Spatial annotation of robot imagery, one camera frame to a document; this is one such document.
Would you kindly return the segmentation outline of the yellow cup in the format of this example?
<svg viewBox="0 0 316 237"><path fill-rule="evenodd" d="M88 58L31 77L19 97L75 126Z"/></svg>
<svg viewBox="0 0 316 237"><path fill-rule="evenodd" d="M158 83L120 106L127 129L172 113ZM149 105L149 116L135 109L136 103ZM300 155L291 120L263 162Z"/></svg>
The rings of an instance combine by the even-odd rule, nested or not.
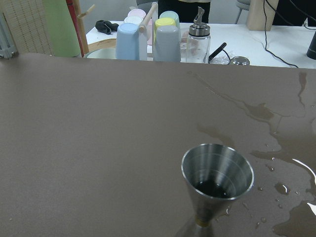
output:
<svg viewBox="0 0 316 237"><path fill-rule="evenodd" d="M163 17L157 19L154 24L154 41L156 41L157 30L161 26L176 26L176 22L173 18L170 17Z"/></svg>

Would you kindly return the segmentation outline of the steel jigger cup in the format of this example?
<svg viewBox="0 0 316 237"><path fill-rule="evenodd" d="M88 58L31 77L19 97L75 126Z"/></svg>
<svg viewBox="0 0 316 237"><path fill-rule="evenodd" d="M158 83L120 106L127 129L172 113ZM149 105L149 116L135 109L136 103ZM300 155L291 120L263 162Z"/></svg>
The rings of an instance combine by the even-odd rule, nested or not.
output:
<svg viewBox="0 0 316 237"><path fill-rule="evenodd" d="M230 64L246 66L250 65L250 60L243 56L235 56L230 60Z"/></svg>

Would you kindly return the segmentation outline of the glass pourer bottle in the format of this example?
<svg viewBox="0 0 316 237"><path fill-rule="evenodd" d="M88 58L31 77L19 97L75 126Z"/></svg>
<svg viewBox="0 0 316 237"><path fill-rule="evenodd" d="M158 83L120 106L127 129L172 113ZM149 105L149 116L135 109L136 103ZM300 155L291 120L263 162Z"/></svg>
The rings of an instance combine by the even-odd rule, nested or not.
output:
<svg viewBox="0 0 316 237"><path fill-rule="evenodd" d="M202 21L204 9L198 7L197 16L189 27L186 44L187 63L208 63L210 26Z"/></svg>

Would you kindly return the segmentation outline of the black water bottle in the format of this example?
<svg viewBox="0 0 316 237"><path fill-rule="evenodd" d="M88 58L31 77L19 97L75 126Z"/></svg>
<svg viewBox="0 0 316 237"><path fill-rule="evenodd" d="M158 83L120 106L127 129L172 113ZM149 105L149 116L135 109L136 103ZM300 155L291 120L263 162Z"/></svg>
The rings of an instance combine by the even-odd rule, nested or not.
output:
<svg viewBox="0 0 316 237"><path fill-rule="evenodd" d="M316 59L316 32L311 40L310 46L307 50L306 55L311 59Z"/></svg>

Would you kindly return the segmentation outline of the mint green cup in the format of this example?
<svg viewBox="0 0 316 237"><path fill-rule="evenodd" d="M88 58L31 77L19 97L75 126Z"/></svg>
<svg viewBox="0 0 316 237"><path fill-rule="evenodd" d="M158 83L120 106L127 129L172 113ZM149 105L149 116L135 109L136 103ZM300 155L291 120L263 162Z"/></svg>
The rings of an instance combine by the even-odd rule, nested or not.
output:
<svg viewBox="0 0 316 237"><path fill-rule="evenodd" d="M163 12L160 16L160 18L165 18L169 17L175 20L176 26L179 28L180 27L180 21L179 21L179 16L176 12L174 11L165 11Z"/></svg>

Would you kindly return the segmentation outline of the pink cup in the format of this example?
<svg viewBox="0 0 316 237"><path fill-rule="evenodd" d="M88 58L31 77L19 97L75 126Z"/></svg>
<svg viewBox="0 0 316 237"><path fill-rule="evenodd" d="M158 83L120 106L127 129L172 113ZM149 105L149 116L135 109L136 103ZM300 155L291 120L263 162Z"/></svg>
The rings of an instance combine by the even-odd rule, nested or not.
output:
<svg viewBox="0 0 316 237"><path fill-rule="evenodd" d="M127 16L138 16L144 19L146 16L146 12L142 9L135 8L130 10ZM150 19L147 25L147 44L152 45L152 19Z"/></svg>

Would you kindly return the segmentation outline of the steel double jigger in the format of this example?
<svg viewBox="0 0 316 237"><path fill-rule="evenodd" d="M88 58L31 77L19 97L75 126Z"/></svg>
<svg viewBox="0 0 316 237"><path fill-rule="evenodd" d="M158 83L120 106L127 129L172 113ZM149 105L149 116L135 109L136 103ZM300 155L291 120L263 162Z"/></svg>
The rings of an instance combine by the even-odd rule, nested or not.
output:
<svg viewBox="0 0 316 237"><path fill-rule="evenodd" d="M212 237L212 220L253 187L254 171L235 149L200 144L186 151L181 172L194 215L176 233L178 237Z"/></svg>

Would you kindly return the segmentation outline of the grey cup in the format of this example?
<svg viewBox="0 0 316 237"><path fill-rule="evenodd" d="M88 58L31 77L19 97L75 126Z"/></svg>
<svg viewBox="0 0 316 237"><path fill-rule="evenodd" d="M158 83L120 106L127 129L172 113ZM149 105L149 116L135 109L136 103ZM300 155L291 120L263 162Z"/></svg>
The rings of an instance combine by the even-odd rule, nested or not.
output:
<svg viewBox="0 0 316 237"><path fill-rule="evenodd" d="M153 52L154 61L180 62L180 37L176 26L160 26L156 30Z"/></svg>

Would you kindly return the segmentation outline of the light blue cup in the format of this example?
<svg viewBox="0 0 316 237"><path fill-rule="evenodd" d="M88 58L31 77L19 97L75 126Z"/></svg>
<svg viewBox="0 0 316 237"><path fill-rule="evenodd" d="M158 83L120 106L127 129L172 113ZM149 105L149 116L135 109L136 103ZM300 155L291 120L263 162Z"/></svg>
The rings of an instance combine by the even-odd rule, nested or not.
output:
<svg viewBox="0 0 316 237"><path fill-rule="evenodd" d="M139 60L138 25L123 23L118 26L116 58L122 60Z"/></svg>

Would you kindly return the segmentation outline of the black clip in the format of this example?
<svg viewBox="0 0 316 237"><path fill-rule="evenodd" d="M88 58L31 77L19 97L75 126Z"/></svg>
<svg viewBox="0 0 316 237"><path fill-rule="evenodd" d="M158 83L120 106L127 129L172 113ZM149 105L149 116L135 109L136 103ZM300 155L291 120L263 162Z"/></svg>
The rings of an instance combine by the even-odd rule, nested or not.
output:
<svg viewBox="0 0 316 237"><path fill-rule="evenodd" d="M95 23L95 28L98 32L104 33L106 35L110 35L112 32L116 32L118 30L119 24L111 23L106 20L99 20Z"/></svg>

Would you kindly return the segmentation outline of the white cup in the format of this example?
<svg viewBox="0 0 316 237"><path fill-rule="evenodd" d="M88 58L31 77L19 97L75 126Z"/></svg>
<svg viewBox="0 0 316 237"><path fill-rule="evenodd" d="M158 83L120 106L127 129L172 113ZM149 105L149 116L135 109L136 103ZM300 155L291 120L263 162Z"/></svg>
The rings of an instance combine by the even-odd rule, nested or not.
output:
<svg viewBox="0 0 316 237"><path fill-rule="evenodd" d="M124 19L124 23L131 23L131 24L135 24L135 25L140 25L143 21L142 17L139 16L127 16Z"/></svg>

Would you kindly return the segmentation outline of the wooden cup rack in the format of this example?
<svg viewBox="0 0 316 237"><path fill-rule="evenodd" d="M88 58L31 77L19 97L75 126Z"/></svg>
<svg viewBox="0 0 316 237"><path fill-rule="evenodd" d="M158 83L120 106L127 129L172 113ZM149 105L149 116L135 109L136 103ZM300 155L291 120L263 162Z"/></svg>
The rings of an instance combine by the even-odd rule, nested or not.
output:
<svg viewBox="0 0 316 237"><path fill-rule="evenodd" d="M153 2L152 6L139 25L139 60L147 61L147 25L152 19L152 42L154 42L154 26L158 19L158 3Z"/></svg>

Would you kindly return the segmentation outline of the green rolled mat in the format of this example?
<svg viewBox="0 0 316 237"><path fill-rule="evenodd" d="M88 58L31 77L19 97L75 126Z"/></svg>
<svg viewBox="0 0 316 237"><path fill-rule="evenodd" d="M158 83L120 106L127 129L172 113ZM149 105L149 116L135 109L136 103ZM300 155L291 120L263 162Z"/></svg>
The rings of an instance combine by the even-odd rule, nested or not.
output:
<svg viewBox="0 0 316 237"><path fill-rule="evenodd" d="M79 42L66 1L44 0L43 6L53 55L79 56Z"/></svg>

